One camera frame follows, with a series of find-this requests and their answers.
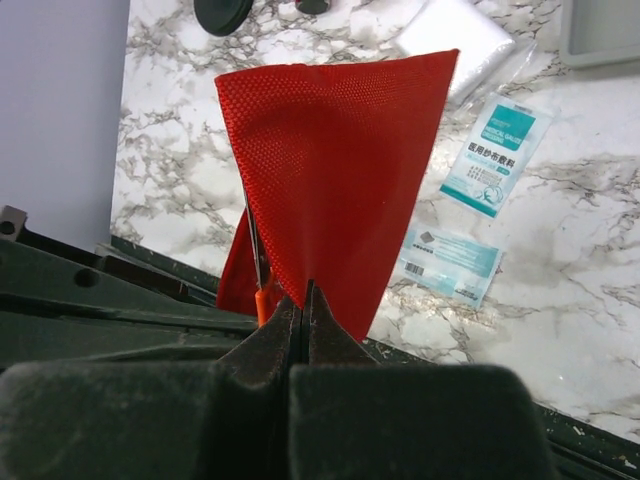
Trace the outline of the black microphone stand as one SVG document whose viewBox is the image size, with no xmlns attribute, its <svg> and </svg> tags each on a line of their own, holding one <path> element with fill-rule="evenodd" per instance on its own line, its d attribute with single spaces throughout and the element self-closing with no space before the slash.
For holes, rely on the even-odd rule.
<svg viewBox="0 0 640 480">
<path fill-rule="evenodd" d="M 223 37 L 235 32 L 248 17 L 253 0 L 194 0 L 196 20 L 209 34 Z"/>
</svg>

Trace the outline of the teal gauze dressing packet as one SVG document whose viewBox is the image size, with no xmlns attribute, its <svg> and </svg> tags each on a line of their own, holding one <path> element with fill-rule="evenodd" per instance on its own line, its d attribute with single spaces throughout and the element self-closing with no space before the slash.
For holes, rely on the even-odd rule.
<svg viewBox="0 0 640 480">
<path fill-rule="evenodd" d="M 554 116 L 501 95 L 484 104 L 440 192 L 494 218 L 533 157 Z"/>
</svg>

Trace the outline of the white gauze pack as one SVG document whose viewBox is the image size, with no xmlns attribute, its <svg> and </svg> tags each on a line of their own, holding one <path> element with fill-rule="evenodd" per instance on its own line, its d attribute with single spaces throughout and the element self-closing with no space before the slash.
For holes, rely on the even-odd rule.
<svg viewBox="0 0 640 480">
<path fill-rule="evenodd" d="M 407 56 L 457 50 L 447 102 L 461 107 L 509 83 L 528 62 L 531 40 L 516 39 L 469 1 L 428 1 L 394 39 Z"/>
</svg>

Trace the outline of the red glitter microphone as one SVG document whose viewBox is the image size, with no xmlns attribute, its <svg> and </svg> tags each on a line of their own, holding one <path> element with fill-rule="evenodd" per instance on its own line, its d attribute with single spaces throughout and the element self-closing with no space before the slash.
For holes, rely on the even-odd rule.
<svg viewBox="0 0 640 480">
<path fill-rule="evenodd" d="M 330 0 L 295 0 L 296 9 L 306 15 L 320 15 L 331 8 Z"/>
</svg>

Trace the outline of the orange small scissors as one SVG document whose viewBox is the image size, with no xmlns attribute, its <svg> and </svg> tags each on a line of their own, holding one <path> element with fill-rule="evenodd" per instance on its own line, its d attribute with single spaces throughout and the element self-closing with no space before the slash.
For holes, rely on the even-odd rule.
<svg viewBox="0 0 640 480">
<path fill-rule="evenodd" d="M 245 200 L 258 287 L 258 290 L 255 293 L 257 320 L 258 326 L 262 327 L 271 318 L 274 309 L 273 304 L 277 302 L 277 295 L 275 291 L 276 280 L 258 230 L 256 217 L 250 205 L 248 195 L 245 195 Z"/>
</svg>

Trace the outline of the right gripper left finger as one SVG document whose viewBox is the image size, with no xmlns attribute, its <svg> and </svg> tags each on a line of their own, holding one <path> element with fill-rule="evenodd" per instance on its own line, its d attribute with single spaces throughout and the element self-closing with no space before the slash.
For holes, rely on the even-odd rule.
<svg viewBox="0 0 640 480">
<path fill-rule="evenodd" d="M 5 479 L 284 479 L 299 309 L 217 360 L 21 363 L 1 377 Z"/>
</svg>

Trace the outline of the blue white bandage packets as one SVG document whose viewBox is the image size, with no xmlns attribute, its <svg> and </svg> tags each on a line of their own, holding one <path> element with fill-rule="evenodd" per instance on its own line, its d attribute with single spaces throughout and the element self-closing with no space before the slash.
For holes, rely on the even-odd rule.
<svg viewBox="0 0 640 480">
<path fill-rule="evenodd" d="M 406 232 L 397 265 L 404 277 L 479 309 L 502 257 L 496 247 L 414 224 Z"/>
</svg>

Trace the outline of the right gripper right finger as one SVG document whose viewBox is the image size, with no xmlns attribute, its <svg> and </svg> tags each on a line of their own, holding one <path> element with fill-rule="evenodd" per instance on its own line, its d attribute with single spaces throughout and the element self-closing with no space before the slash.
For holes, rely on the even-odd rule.
<svg viewBox="0 0 640 480">
<path fill-rule="evenodd" d="M 293 479 L 551 479 L 531 396 L 487 365 L 381 365 L 307 290 L 308 360 L 289 373 Z"/>
</svg>

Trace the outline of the grey plastic tray insert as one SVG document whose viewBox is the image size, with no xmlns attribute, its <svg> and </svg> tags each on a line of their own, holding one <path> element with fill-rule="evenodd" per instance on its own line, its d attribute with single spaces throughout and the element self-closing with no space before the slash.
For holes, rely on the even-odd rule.
<svg viewBox="0 0 640 480">
<path fill-rule="evenodd" d="M 559 55 L 582 69 L 639 59 L 639 0 L 562 2 Z"/>
</svg>

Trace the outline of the red first aid pouch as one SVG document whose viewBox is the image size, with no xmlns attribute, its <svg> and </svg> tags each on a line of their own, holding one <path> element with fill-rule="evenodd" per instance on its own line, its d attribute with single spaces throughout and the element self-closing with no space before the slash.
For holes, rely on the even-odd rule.
<svg viewBox="0 0 640 480">
<path fill-rule="evenodd" d="M 217 305 L 253 315 L 252 231 L 297 306 L 314 282 L 338 323 L 367 335 L 417 200 L 458 54 L 274 65 L 215 85 L 248 201 Z"/>
</svg>

